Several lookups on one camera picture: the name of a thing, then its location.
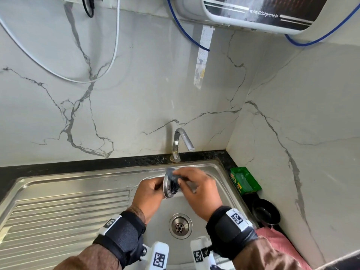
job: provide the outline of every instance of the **hand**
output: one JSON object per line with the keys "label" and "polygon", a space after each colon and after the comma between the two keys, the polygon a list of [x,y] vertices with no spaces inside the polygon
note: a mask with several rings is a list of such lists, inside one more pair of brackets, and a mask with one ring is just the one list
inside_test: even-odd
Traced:
{"label": "hand", "polygon": [[209,221],[214,211],[223,205],[216,187],[216,181],[202,170],[194,167],[179,168],[173,174],[187,177],[197,185],[197,189],[193,193],[184,180],[178,180],[182,193],[191,208],[200,218]]}
{"label": "hand", "polygon": [[127,209],[127,211],[135,213],[146,225],[159,209],[161,200],[165,198],[162,191],[163,180],[164,177],[156,177],[141,181],[137,187],[133,203]]}

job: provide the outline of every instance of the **marble wall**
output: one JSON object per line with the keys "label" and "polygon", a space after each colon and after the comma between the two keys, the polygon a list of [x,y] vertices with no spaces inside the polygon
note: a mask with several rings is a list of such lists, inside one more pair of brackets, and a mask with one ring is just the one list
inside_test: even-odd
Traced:
{"label": "marble wall", "polygon": [[313,268],[360,249],[360,47],[276,37],[227,150]]}
{"label": "marble wall", "polygon": [[[63,76],[94,79],[111,59],[114,10],[90,19],[62,0],[1,0],[0,15]],[[202,25],[183,26],[201,39]],[[196,150],[225,149],[269,38],[216,28],[200,64],[204,53],[171,19],[121,11],[113,68],[77,85],[43,70],[0,28],[0,166],[169,153],[177,127]]]}

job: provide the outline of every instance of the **white cable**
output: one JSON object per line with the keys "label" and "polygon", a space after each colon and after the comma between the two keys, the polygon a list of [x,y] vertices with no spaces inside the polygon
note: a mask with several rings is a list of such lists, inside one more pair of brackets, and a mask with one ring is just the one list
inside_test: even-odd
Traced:
{"label": "white cable", "polygon": [[34,62],[36,62],[39,66],[41,66],[42,68],[44,68],[46,71],[48,71],[49,73],[52,73],[53,75],[62,78],[63,80],[66,81],[71,81],[71,82],[75,82],[75,83],[92,83],[95,82],[99,79],[101,79],[107,72],[110,71],[115,58],[116,58],[116,52],[117,52],[117,46],[119,44],[119,26],[120,26],[120,0],[117,0],[117,7],[116,7],[116,38],[115,38],[115,47],[114,47],[114,54],[113,57],[111,59],[111,62],[109,64],[109,67],[106,69],[106,71],[100,76],[97,77],[96,79],[93,79],[91,81],[76,81],[73,79],[69,79],[66,77],[63,77],[57,73],[55,73],[54,71],[52,71],[51,69],[47,68],[46,66],[42,65],[31,53],[29,53],[24,46],[21,44],[21,42],[16,39],[15,35],[13,33],[11,33],[10,29],[5,25],[5,22],[2,20],[2,18],[0,17],[0,24],[2,25],[2,27],[5,29],[5,31],[8,33],[8,35],[11,37],[11,39],[13,39],[13,41],[18,45],[18,47],[20,47],[20,49],[22,51],[24,51],[25,54],[27,54],[29,56],[29,58],[31,58]]}

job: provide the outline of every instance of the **left hand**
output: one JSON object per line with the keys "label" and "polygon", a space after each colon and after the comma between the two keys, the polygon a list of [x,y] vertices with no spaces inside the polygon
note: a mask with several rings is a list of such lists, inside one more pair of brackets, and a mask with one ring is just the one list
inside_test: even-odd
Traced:
{"label": "left hand", "polygon": [[165,198],[162,191],[162,182],[164,177],[156,177],[146,179],[140,182],[137,187],[133,203],[128,210],[134,212],[137,208],[144,214],[145,220],[142,220],[146,225],[150,222],[151,217],[159,209],[161,200]]}

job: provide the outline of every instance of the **black pan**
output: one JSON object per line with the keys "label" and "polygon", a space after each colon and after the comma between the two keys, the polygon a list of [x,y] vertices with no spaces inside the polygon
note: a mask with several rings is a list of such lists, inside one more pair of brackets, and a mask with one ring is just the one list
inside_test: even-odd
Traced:
{"label": "black pan", "polygon": [[278,209],[265,199],[255,200],[252,204],[252,214],[264,226],[274,226],[280,222]]}

